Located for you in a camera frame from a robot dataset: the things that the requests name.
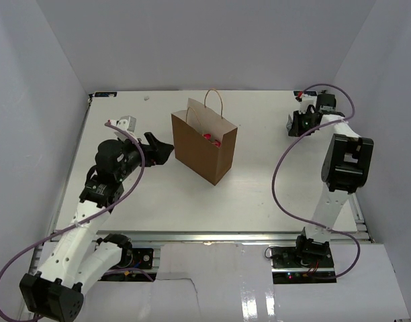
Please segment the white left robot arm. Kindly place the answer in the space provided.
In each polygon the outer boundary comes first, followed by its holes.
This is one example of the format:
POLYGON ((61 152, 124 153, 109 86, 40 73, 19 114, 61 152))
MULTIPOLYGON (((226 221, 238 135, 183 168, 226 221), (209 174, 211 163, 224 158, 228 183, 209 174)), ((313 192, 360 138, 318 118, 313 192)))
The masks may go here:
POLYGON ((132 261, 130 239, 110 234, 98 248, 87 251, 99 228, 111 215, 113 204, 124 197, 123 181, 139 168, 163 165, 174 147, 146 132, 147 143, 105 140, 97 147, 95 165, 87 174, 79 204, 50 257, 35 274, 25 274, 19 287, 32 313, 54 321, 74 321, 90 288, 112 267, 124 268, 132 261))

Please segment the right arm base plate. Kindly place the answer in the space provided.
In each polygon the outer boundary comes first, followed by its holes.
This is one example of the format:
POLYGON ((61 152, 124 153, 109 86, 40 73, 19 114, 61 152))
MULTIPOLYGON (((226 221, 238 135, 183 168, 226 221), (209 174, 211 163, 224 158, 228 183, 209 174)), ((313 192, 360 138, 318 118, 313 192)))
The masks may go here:
POLYGON ((334 270, 334 261, 330 249, 324 255, 298 254, 295 247, 272 246, 265 249, 266 259, 271 261, 274 269, 300 268, 307 272, 313 269, 331 271, 334 270))

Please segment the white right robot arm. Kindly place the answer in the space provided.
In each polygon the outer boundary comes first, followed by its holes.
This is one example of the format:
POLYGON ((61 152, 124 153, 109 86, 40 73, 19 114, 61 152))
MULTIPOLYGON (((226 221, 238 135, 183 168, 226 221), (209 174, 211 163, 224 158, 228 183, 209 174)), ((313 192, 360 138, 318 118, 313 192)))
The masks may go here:
POLYGON ((354 132, 336 110, 336 97, 320 93, 313 98, 298 94, 300 108, 288 117, 290 137, 300 137, 316 126, 331 122, 333 135, 321 169, 324 183, 311 223, 298 236, 295 262, 304 268, 319 264, 329 254, 329 230, 350 195, 365 185, 373 153, 373 140, 354 132))

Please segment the blue silver snack packet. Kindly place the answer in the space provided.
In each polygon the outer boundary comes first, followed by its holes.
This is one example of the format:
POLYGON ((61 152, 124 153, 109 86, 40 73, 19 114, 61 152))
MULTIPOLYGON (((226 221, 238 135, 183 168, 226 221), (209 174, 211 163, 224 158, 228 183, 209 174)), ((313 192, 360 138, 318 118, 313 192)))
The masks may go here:
POLYGON ((287 131, 289 131, 292 128, 292 123, 293 123, 293 119, 292 119, 291 115, 288 115, 288 120, 287 120, 287 124, 286 124, 287 131))

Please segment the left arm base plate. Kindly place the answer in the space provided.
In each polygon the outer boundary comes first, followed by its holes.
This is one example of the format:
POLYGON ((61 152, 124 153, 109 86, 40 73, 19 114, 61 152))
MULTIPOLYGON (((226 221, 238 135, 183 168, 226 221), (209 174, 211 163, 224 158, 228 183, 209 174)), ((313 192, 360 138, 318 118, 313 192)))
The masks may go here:
POLYGON ((154 258, 154 250, 152 248, 132 248, 122 251, 121 260, 111 267, 115 269, 139 268, 143 270, 151 269, 154 258))

